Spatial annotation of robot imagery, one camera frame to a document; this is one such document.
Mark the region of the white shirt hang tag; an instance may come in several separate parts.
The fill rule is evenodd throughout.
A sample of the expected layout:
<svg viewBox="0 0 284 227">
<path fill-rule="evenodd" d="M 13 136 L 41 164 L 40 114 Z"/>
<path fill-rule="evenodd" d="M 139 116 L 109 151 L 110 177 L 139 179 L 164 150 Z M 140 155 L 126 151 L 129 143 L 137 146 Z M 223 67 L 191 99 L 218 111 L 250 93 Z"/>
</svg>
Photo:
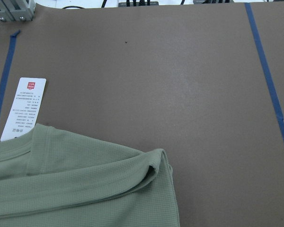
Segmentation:
<svg viewBox="0 0 284 227">
<path fill-rule="evenodd" d="M 46 79 L 20 78 L 0 141 L 30 132 L 37 120 Z"/>
</svg>

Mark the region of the aluminium frame post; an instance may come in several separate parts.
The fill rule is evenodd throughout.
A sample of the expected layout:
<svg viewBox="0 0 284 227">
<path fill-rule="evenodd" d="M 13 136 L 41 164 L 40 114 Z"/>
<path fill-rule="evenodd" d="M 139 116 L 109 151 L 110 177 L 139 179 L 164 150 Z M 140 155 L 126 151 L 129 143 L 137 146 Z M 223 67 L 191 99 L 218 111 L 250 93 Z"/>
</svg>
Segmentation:
<svg viewBox="0 0 284 227">
<path fill-rule="evenodd" d="M 34 0 L 0 0 L 0 22 L 32 21 L 35 11 Z"/>
</svg>

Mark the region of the olive green long-sleeve shirt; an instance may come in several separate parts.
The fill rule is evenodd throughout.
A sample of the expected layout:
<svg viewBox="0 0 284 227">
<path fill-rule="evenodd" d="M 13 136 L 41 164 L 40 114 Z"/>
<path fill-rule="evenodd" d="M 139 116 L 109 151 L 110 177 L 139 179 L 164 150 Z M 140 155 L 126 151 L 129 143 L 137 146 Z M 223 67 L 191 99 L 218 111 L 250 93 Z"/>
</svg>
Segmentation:
<svg viewBox="0 0 284 227">
<path fill-rule="evenodd" d="M 0 227 L 178 227 L 172 172 L 163 149 L 37 124 L 0 142 Z"/>
</svg>

